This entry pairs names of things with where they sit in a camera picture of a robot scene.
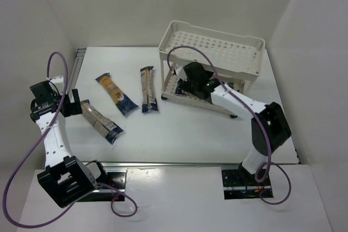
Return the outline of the label-side blue spaghetti bag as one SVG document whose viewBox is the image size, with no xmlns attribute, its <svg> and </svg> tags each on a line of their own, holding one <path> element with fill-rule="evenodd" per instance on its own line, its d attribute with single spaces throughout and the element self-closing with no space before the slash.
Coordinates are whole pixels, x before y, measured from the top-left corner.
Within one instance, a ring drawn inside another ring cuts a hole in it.
<svg viewBox="0 0 348 232">
<path fill-rule="evenodd" d="M 175 89 L 175 94 L 184 96 L 194 96 L 192 84 L 189 81 L 179 79 L 179 81 L 177 82 L 177 87 Z"/>
</svg>

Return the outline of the yellow blue spaghetti bag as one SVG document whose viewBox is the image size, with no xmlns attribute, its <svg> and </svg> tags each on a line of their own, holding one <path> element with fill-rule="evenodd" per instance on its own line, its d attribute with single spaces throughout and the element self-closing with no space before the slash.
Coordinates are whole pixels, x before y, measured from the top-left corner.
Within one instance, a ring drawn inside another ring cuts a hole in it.
<svg viewBox="0 0 348 232">
<path fill-rule="evenodd" d="M 123 116 L 127 116 L 139 107 L 113 82 L 109 72 L 98 76 L 95 81 L 103 86 Z"/>
</svg>

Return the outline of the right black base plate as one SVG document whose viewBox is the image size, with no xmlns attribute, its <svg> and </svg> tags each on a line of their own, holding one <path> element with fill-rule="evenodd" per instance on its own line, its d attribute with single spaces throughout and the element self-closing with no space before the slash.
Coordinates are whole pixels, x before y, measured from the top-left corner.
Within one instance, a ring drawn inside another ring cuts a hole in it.
<svg viewBox="0 0 348 232">
<path fill-rule="evenodd" d="M 274 197 L 270 178 L 262 183 L 256 182 L 254 175 L 243 179 L 238 169 L 222 169 L 221 175 L 225 200 L 260 198 L 261 193 L 264 198 Z"/>
</svg>

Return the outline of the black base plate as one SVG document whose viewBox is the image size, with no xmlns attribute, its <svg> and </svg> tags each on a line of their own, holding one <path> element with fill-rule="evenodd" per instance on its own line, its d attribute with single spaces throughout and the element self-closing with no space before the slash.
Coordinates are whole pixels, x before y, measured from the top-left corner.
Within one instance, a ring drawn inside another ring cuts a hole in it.
<svg viewBox="0 0 348 232">
<path fill-rule="evenodd" d="M 238 169 L 222 169 L 221 175 L 225 200 L 260 198 L 261 193 L 264 198 L 274 197 L 270 178 L 262 183 L 256 182 L 254 175 L 243 179 Z"/>
<path fill-rule="evenodd" d="M 122 192 L 125 192 L 126 188 L 126 176 L 127 172 L 126 170 L 118 170 L 118 171 L 112 171 L 108 172 L 107 176 L 105 177 L 99 177 L 96 181 L 98 183 L 104 183 L 109 186 L 112 186 Z M 100 202 L 110 202 L 114 197 L 116 197 L 116 202 L 124 202 L 125 197 L 122 195 L 117 195 L 115 191 L 105 187 L 105 186 L 98 186 L 98 192 L 97 192 L 97 201 Z"/>
</svg>

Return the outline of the white two-tier shelf cart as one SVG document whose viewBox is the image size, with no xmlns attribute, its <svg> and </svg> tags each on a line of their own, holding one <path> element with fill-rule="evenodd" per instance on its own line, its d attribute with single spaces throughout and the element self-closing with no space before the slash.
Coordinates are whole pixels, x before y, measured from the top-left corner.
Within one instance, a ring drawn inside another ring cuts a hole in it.
<svg viewBox="0 0 348 232">
<path fill-rule="evenodd" d="M 185 93 L 176 93 L 179 77 L 173 72 L 178 66 L 197 61 L 205 70 L 215 66 L 219 76 L 232 83 L 236 91 L 247 94 L 260 76 L 265 41 L 253 36 L 240 36 L 172 21 L 159 47 L 161 98 L 229 115 L 228 110 Z"/>
</svg>

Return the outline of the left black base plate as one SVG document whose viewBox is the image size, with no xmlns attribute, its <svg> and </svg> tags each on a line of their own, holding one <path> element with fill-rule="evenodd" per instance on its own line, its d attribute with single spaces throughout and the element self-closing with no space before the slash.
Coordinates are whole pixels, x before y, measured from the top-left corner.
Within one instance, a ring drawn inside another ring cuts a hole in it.
<svg viewBox="0 0 348 232">
<path fill-rule="evenodd" d="M 126 176 L 127 172 L 126 170 L 118 170 L 118 171 L 112 171 L 108 172 L 107 176 L 105 177 L 99 177 L 96 181 L 98 183 L 104 183 L 109 186 L 112 186 L 122 192 L 125 192 L 126 188 Z M 114 197 L 116 197 L 116 202 L 124 202 L 125 197 L 122 195 L 117 195 L 115 191 L 105 187 L 105 186 L 98 186 L 98 192 L 97 192 L 97 201 L 100 202 L 110 202 Z"/>
</svg>

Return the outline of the aluminium table frame rail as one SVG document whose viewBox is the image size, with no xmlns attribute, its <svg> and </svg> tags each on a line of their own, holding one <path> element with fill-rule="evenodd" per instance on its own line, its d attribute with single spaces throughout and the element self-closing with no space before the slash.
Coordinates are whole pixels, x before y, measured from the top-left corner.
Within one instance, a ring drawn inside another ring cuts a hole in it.
<svg viewBox="0 0 348 232">
<path fill-rule="evenodd" d="M 271 165 L 271 154 L 291 137 L 291 130 L 279 104 L 253 102 L 248 97 L 234 91 L 217 79 L 218 86 L 208 91 L 214 105 L 235 113 L 252 126 L 253 149 L 245 158 L 243 166 L 254 173 L 261 166 L 261 158 Z M 71 156 L 70 146 L 61 133 L 59 119 L 82 113 L 78 91 L 73 90 L 74 101 L 71 102 L 66 89 L 61 92 L 52 90 L 50 82 L 44 82 L 48 93 L 46 101 L 40 105 L 43 113 L 36 124 L 41 128 L 45 146 L 45 165 L 53 167 L 60 164 L 63 158 Z"/>
</svg>

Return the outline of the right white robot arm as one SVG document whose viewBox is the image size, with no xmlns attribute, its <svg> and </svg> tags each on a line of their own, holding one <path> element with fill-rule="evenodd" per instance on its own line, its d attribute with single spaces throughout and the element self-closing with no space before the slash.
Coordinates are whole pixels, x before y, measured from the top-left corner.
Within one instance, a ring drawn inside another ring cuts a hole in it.
<svg viewBox="0 0 348 232">
<path fill-rule="evenodd" d="M 213 72 L 206 71 L 198 62 L 176 66 L 175 75 L 180 78 L 179 87 L 185 92 L 220 106 L 251 125 L 252 148 L 241 163 L 241 168 L 249 174 L 256 174 L 269 156 L 291 137 L 279 104 L 265 104 L 241 94 L 219 77 L 214 78 Z"/>
</svg>

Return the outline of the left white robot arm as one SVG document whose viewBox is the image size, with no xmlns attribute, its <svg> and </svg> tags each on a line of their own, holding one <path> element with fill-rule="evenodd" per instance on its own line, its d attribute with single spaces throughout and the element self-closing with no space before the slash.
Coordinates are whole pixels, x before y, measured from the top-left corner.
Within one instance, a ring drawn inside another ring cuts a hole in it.
<svg viewBox="0 0 348 232">
<path fill-rule="evenodd" d="M 30 90 L 34 95 L 30 117 L 45 136 L 45 169 L 38 174 L 38 182 L 65 208 L 97 189 L 102 171 L 97 162 L 84 164 L 71 152 L 66 118 L 82 113 L 78 91 L 74 89 L 70 98 L 63 76 L 48 78 Z"/>
</svg>

